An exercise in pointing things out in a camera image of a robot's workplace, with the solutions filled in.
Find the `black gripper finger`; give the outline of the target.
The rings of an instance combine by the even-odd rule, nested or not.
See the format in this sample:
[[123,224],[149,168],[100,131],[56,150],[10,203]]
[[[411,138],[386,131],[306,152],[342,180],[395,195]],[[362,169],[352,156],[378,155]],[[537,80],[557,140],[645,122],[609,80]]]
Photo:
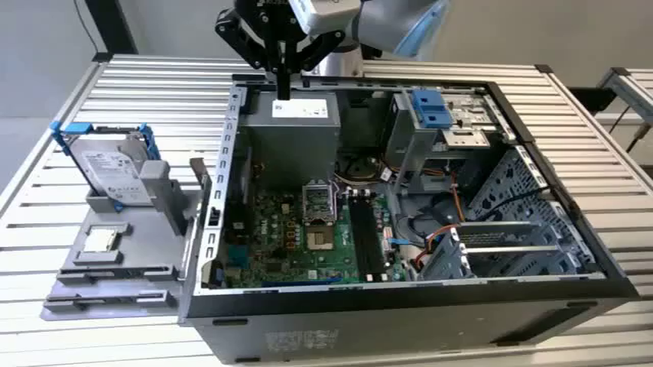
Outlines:
[[263,40],[235,12],[235,7],[219,12],[215,33],[253,69],[264,69],[276,77],[278,100],[283,100],[283,62],[279,41]]
[[291,97],[291,76],[299,74],[300,71],[311,71],[311,69],[324,59],[335,48],[339,46],[344,38],[343,32],[327,32],[320,34],[307,46],[296,50],[299,39],[288,38],[284,41],[283,52],[283,99],[290,100]]

